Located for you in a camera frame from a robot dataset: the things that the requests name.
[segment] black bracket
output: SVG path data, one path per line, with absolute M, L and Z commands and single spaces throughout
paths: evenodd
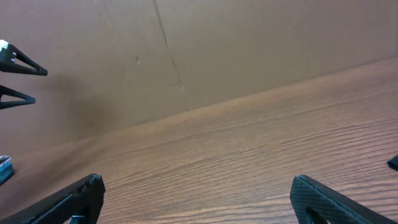
M 11 215 L 0 224 L 95 224 L 104 203 L 105 186 L 100 175 L 87 177 Z
M 32 68 L 16 64 L 15 59 L 30 65 Z M 43 76 L 48 74 L 46 69 L 32 61 L 14 45 L 5 40 L 0 40 L 0 71 Z
M 300 224 L 397 224 L 306 175 L 294 178 L 290 201 Z
M 18 59 L 21 62 L 30 65 L 32 68 L 16 64 L 15 59 Z M 48 71 L 46 69 L 32 61 L 28 56 L 18 50 L 14 45 L 6 42 L 5 40 L 0 40 L 0 71 L 41 76 L 46 76 L 48 74 Z M 34 104 L 36 102 L 35 98 L 31 96 L 0 85 L 0 100 L 3 95 L 15 96 L 24 100 L 10 102 L 0 101 L 0 110 L 12 108 L 14 106 Z
M 1 97 L 3 95 L 14 96 L 14 97 L 18 97 L 18 98 L 21 98 L 24 100 L 1 102 Z M 15 90 L 12 90 L 10 88 L 0 85 L 0 110 L 6 109 L 6 108 L 12 108 L 14 106 L 34 104 L 35 102 L 36 102 L 36 99 L 31 96 L 28 96 L 26 94 L 20 93 L 18 91 L 15 91 Z

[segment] wooden table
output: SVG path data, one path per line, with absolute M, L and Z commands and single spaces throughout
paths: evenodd
M 99 223 L 296 223 L 306 174 L 398 220 L 398 58 L 12 155 L 5 217 L 95 172 Z

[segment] cardboard wall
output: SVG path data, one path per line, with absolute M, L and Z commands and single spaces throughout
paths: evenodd
M 0 111 L 0 154 L 152 121 L 397 55 L 396 0 L 16 0 L 0 39 L 49 70 Z

